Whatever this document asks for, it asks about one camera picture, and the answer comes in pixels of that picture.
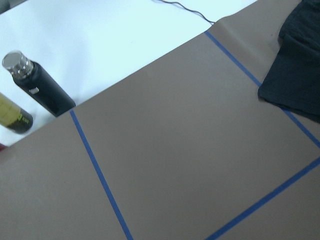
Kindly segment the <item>black printed t-shirt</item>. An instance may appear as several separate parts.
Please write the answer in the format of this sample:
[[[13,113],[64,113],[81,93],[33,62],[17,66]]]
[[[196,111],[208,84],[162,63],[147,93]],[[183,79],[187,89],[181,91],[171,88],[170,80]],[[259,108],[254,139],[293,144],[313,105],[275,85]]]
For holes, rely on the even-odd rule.
[[[279,34],[281,47],[263,83],[260,99],[320,121],[320,2],[303,0]]]

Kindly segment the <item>brown paper table cover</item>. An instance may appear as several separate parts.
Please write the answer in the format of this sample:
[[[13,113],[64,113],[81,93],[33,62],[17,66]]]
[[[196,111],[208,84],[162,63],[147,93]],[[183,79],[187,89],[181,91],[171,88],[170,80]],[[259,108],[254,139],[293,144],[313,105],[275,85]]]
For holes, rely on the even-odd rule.
[[[76,101],[1,130],[3,240],[317,240],[320,126],[258,99],[296,0],[216,24],[153,0],[29,0],[0,16]]]

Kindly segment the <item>black steel-capped water bottle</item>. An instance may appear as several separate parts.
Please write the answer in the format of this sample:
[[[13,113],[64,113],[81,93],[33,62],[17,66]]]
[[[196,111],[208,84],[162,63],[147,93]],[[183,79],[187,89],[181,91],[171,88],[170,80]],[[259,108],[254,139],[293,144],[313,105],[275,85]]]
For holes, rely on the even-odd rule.
[[[7,53],[2,66],[10,73],[14,83],[53,116],[59,117],[76,106],[74,100],[37,62],[21,51]]]

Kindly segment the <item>yellow-green labelled bottle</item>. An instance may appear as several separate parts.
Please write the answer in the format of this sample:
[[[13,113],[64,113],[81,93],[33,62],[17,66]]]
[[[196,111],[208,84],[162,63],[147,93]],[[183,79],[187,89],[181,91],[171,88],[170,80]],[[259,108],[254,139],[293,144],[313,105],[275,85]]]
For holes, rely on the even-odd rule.
[[[17,134],[23,134],[32,128],[33,117],[1,93],[0,124]]]

